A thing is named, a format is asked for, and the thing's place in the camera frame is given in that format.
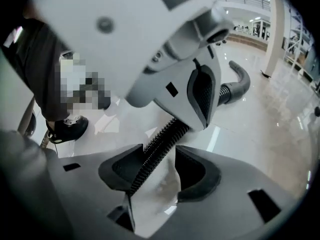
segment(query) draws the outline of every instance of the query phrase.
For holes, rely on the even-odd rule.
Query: black shoe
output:
[[[98,110],[106,110],[110,107],[111,97],[105,97],[104,92],[98,92]]]
[[[54,123],[54,130],[50,128],[46,121],[48,128],[48,138],[51,143],[58,144],[79,139],[88,127],[88,119],[84,116],[77,116],[75,119],[65,119],[56,121]]]

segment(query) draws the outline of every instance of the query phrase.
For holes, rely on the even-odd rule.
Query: glass railing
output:
[[[259,7],[261,9],[270,11],[270,2],[266,0],[219,0],[219,1],[246,4],[248,6]]]

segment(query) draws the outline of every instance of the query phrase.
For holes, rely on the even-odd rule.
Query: glossy tiled floor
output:
[[[265,58],[262,51],[230,41],[214,48],[222,83],[237,81],[228,65],[233,60],[247,70],[251,87],[242,100],[220,106],[206,130],[187,133],[180,143],[252,164],[299,198],[318,159],[314,143],[318,143],[315,139],[320,121],[313,109],[319,105],[319,98],[309,83],[281,60],[272,78],[266,79],[260,73]],[[77,141],[56,146],[59,157],[146,144],[172,118],[154,103],[134,108],[115,96],[111,100],[105,112],[90,109],[90,104],[74,111],[88,117],[89,126]],[[138,235],[152,234],[175,209],[180,184],[174,159],[172,150],[132,197]]]

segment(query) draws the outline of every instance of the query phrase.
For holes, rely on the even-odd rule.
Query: dark trousers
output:
[[[28,19],[17,41],[6,52],[16,72],[34,94],[36,103],[47,121],[59,121],[68,117],[73,103],[85,103],[86,91],[94,91],[97,108],[105,109],[111,103],[110,91],[104,90],[104,80],[96,73],[86,78],[85,84],[67,98],[61,91],[59,58],[69,49],[44,23]]]
[[[13,67],[33,92],[43,117],[63,120],[69,113],[61,93],[59,57],[67,47],[42,22],[29,19],[22,27]]]

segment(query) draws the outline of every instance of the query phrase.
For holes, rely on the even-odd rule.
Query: coiled hose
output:
[[[233,60],[229,62],[229,66],[238,74],[240,80],[239,82],[228,82],[221,85],[218,106],[239,100],[250,87],[248,73]],[[173,118],[150,141],[143,150],[146,160],[133,180],[129,191],[130,197],[137,192],[172,147],[189,129],[188,125],[177,118]]]

